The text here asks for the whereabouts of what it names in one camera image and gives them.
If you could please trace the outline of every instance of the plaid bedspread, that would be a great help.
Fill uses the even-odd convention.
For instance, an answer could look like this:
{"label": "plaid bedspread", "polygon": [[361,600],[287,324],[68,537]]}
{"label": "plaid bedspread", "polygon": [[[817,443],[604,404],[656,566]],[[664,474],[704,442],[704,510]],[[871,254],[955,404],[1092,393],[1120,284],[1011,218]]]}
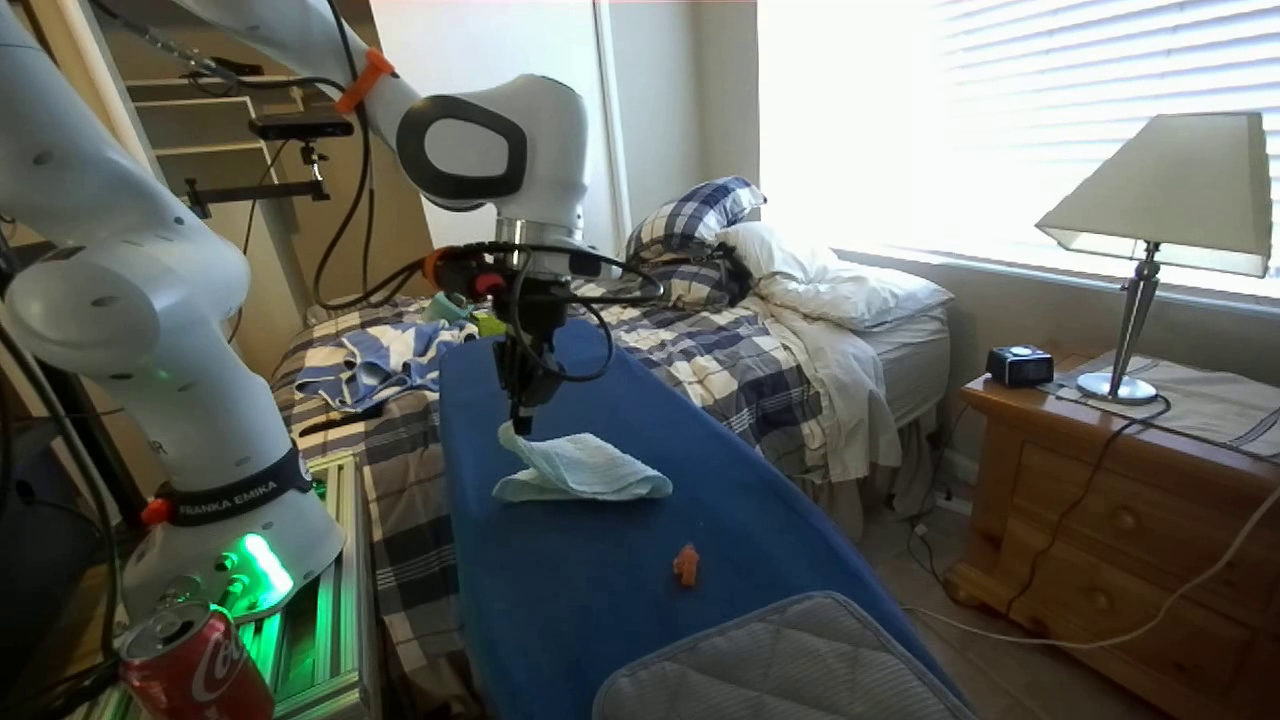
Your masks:
{"label": "plaid bedspread", "polygon": [[[758,452],[803,449],[803,474],[820,477],[820,393],[806,386],[796,346],[766,327],[748,303],[723,314],[609,307],[625,353],[679,390],[695,410],[721,417]],[[469,714],[456,627],[456,560],[445,510],[445,458],[437,443],[437,395],[394,393],[376,411],[345,417],[316,393],[297,390],[302,368],[346,363],[341,346],[353,327],[394,324],[398,307],[346,314],[313,327],[280,373],[276,402],[302,459],[353,452],[362,459],[368,543],[376,609],[394,648],[394,674],[423,708]]]}

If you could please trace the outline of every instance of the drawer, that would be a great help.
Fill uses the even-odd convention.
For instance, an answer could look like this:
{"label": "drawer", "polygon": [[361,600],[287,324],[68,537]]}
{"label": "drawer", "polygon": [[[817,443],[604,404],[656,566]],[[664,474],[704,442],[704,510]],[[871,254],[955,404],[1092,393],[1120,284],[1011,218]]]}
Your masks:
{"label": "drawer", "polygon": [[[1063,539],[1041,560],[1032,589],[1011,604],[1011,621],[1060,642],[1104,642],[1146,626],[1163,600],[1166,589],[1124,578]],[[1182,708],[1192,708],[1204,696],[1232,696],[1246,648],[1252,634],[1244,626],[1179,600],[1145,636],[1114,648],[1086,648],[1079,661],[1124,676],[1124,686],[1145,696],[1158,696],[1163,708],[1179,696]]]}
{"label": "drawer", "polygon": [[[1187,504],[1172,491],[1150,488],[1146,481],[1113,474],[1098,474],[1079,500],[1086,468],[1045,449],[1025,452],[1019,477],[1025,481],[1016,488],[1016,516],[1041,516],[1045,539],[1060,511],[1072,511],[1067,531],[1092,537],[1113,554],[1113,560],[1145,569],[1166,589],[1211,569],[1252,511]],[[1262,522],[1226,560],[1226,569],[1220,569],[1195,598],[1246,621],[1267,617],[1280,589],[1280,554],[1271,554],[1277,543],[1277,522]]]}

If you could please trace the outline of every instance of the lamp base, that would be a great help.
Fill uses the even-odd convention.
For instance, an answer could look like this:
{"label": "lamp base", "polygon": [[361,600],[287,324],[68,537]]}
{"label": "lamp base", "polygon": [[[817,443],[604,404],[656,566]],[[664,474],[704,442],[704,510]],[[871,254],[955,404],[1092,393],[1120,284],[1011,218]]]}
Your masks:
{"label": "lamp base", "polygon": [[1084,395],[1098,395],[1098,402],[1113,402],[1113,404],[1146,404],[1146,402],[1158,395],[1154,386],[1146,386],[1141,377],[1120,377],[1120,390],[1113,395],[1113,373],[1084,373],[1084,377],[1077,377],[1077,390]]}

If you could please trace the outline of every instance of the blue ironing board cover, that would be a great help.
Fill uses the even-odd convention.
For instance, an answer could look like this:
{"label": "blue ironing board cover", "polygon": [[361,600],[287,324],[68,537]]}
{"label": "blue ironing board cover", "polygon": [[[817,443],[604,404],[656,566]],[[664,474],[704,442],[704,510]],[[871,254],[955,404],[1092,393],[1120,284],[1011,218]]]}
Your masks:
{"label": "blue ironing board cover", "polygon": [[[557,358],[586,368],[604,358],[601,331],[569,324]],[[658,468],[677,486],[667,500],[498,504],[492,486],[517,474],[517,458],[496,443],[509,402],[492,346],[446,353],[438,390],[462,642],[496,715],[586,715],[628,661],[820,589],[855,600],[943,676],[841,528],[628,353],[609,377],[562,386],[531,437],[594,433]],[[685,543],[701,554],[691,592],[673,584]]]}

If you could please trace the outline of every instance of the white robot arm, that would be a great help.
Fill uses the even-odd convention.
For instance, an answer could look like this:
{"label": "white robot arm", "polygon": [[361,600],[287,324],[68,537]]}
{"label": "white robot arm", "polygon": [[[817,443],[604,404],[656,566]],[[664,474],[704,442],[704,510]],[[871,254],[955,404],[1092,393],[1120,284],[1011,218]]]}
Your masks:
{"label": "white robot arm", "polygon": [[[302,75],[353,85],[368,55],[322,0],[185,0],[195,15]],[[166,468],[166,522],[125,569],[126,617],[173,598],[237,617],[280,609],[341,537],[313,496],[268,386],[225,319],[247,263],[97,124],[0,8],[0,214],[57,241],[5,291],[5,331],[100,386]],[[585,196],[585,112],[571,90],[520,75],[423,99],[394,75],[362,85],[362,115],[428,199],[496,206],[496,241],[571,243]]]}

